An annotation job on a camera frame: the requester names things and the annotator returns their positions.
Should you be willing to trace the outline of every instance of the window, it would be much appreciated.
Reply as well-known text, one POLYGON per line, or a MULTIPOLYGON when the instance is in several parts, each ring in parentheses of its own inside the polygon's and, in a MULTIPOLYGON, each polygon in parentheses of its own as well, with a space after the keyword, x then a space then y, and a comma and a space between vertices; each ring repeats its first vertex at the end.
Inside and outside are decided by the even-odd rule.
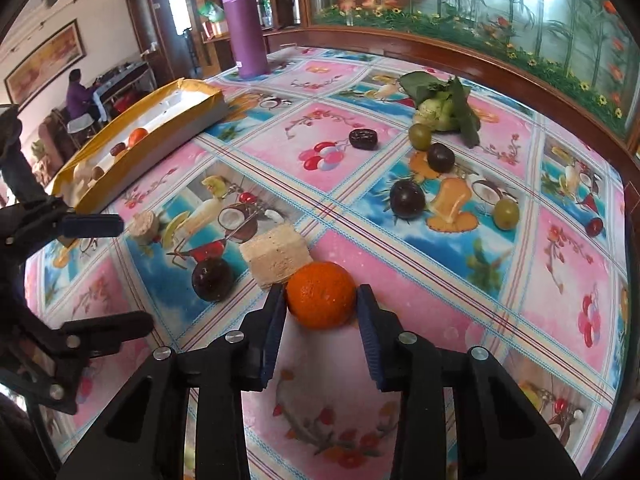
POLYGON ((185 30, 191 28, 187 0, 169 0, 169 7, 174 17, 176 34, 182 34, 185 30))

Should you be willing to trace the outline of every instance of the glass cabinet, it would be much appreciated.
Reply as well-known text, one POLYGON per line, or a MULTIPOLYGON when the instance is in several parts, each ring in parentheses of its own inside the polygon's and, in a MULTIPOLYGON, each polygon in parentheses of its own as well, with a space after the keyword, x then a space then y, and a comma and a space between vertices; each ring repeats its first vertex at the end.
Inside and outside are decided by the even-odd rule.
POLYGON ((411 32, 508 62, 626 138, 639 50, 609 0, 308 0, 312 23, 411 32))

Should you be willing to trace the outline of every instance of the green vegetable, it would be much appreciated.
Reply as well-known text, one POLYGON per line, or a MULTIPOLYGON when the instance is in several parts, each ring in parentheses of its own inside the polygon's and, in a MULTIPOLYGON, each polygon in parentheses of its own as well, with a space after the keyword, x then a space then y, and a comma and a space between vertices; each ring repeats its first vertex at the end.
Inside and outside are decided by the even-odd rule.
POLYGON ((460 131, 470 148, 480 144, 480 119, 466 103, 470 86, 463 86, 457 77, 443 82, 428 72, 409 72, 398 81, 414 100, 414 123, 437 132, 460 131))
POLYGON ((454 113, 460 126, 460 133, 465 141, 465 146, 473 148, 480 144, 478 136, 478 117, 466 102, 465 89, 457 77, 450 82, 449 88, 452 92, 451 99, 453 101, 454 113))
POLYGON ((416 107, 434 97, 438 91, 447 88, 445 82, 428 72, 409 72, 398 79, 398 82, 406 94, 414 100, 416 107))

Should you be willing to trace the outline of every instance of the printed tablecloth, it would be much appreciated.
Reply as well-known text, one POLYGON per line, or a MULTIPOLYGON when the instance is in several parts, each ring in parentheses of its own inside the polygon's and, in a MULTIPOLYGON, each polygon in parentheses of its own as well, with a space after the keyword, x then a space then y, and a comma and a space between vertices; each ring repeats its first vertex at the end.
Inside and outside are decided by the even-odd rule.
MULTIPOLYGON (((463 81, 473 87, 469 103, 482 121, 481 144, 469 150, 458 136, 435 136, 454 150, 456 166, 433 179, 408 142, 411 103, 388 85, 414 70, 442 79, 447 73, 302 47, 273 54, 270 65, 269 75, 251 81, 236 70, 210 79, 231 104, 225 120, 156 165, 107 211, 128 225, 152 210, 162 228, 182 215, 190 229, 181 250, 199 248, 230 234, 202 206, 212 198, 202 181, 222 176, 234 185, 225 208, 242 212, 240 194, 251 193, 295 225, 315 259, 370 283, 406 329, 447 349, 488 348, 584 470, 609 417, 628 333, 620 176, 558 124, 463 81), (376 151, 349 145, 350 130, 361 127, 377 131, 376 151), (318 155, 319 144, 338 155, 318 155), (433 212, 411 222, 394 217, 388 191, 407 177, 420 182, 432 211, 449 218, 445 229, 433 228, 433 212), (520 207, 511 232, 495 228, 491 216, 504 196, 520 207)), ((274 225, 260 216, 228 240, 223 257, 236 282, 219 303, 194 293, 195 262, 167 256, 175 249, 171 238, 139 246, 125 232, 71 251, 54 242, 29 261, 28 303, 50 326, 132 310, 156 320, 146 340, 92 361, 75 416, 47 412, 61 456, 153 348, 201 348, 262 306, 266 295, 238 247, 274 225)), ((197 400, 192 391, 188 448, 197 400)), ((399 397, 379 393, 370 380, 355 323, 308 332, 288 317, 274 379, 242 401, 252 478, 388 477, 399 397)), ((450 392, 446 403, 454 478, 450 392)), ((187 477, 192 465, 187 460, 187 477)))

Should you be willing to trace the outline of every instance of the green leaf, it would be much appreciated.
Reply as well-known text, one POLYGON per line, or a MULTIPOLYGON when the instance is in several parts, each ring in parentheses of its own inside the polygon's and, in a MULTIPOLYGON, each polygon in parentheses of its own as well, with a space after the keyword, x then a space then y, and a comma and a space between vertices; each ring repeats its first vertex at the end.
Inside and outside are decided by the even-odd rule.
POLYGON ((409 72, 404 74, 398 82, 406 94, 414 100, 417 108, 423 101, 430 99, 439 90, 444 90, 446 83, 428 72, 409 72))
POLYGON ((478 124, 474 119, 473 110, 466 103, 465 89, 462 88, 460 79, 455 77, 449 84, 449 90, 452 92, 454 115, 460 124, 462 139, 468 148, 473 148, 480 144, 478 124))

